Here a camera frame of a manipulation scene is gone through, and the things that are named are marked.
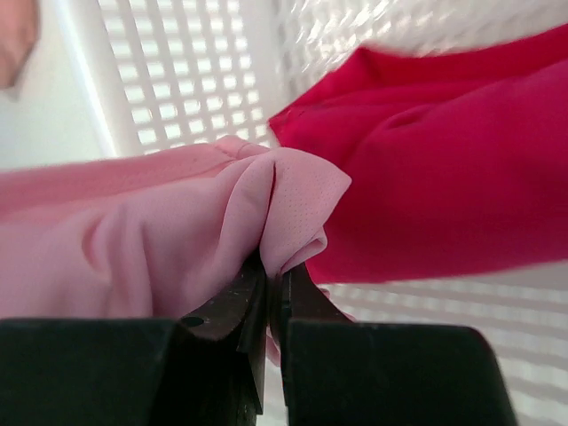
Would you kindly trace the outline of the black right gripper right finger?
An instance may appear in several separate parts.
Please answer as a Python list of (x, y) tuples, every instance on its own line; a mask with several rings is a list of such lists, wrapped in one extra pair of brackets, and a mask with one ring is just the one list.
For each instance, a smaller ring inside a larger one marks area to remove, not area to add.
[(291, 425), (517, 423), (475, 328), (354, 321), (302, 265), (273, 280), (270, 328)]

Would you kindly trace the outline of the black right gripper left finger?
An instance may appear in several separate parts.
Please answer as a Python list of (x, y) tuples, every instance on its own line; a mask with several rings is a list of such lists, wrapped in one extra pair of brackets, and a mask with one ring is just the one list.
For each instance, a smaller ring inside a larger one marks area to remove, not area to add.
[(4, 425), (253, 425), (267, 277), (251, 255), (180, 319), (5, 319)]

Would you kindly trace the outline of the light pink t-shirt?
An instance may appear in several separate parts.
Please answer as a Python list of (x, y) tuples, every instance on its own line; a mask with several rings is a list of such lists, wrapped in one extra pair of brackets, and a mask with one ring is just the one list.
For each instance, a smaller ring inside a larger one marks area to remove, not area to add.
[(258, 251), (269, 277), (327, 246), (350, 185), (331, 162), (240, 138), (1, 176), (1, 314), (180, 317)]

